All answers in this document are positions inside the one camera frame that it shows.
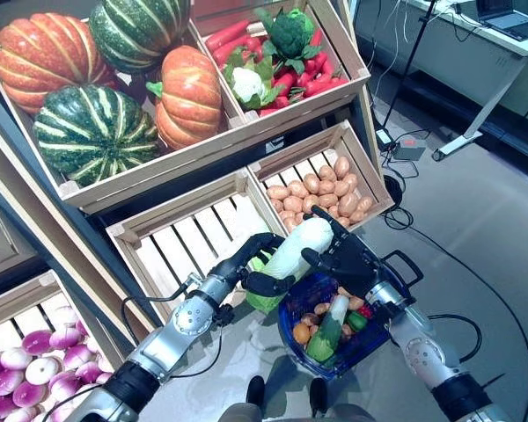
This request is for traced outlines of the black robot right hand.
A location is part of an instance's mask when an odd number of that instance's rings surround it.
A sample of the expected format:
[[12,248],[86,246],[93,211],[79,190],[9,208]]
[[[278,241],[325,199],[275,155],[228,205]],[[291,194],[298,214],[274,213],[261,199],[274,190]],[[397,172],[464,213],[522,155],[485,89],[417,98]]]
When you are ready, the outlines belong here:
[[318,220],[326,221],[334,236],[323,252],[303,248],[303,259],[313,269],[336,279],[352,295],[365,298],[378,283],[378,259],[369,257],[360,238],[344,228],[322,208],[312,206],[312,214]]

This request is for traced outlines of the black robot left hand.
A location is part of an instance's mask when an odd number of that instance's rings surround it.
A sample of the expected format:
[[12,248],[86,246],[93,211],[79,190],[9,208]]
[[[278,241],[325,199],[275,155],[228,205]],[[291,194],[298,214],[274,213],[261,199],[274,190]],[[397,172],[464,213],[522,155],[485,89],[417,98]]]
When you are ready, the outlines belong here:
[[296,283],[294,275],[278,279],[261,272],[249,273],[246,270],[246,265],[252,258],[262,256],[261,251],[271,252],[273,248],[278,249],[283,242],[282,236],[273,233],[254,234],[231,257],[214,266],[210,273],[223,277],[231,286],[240,281],[244,289],[257,295],[283,295]]

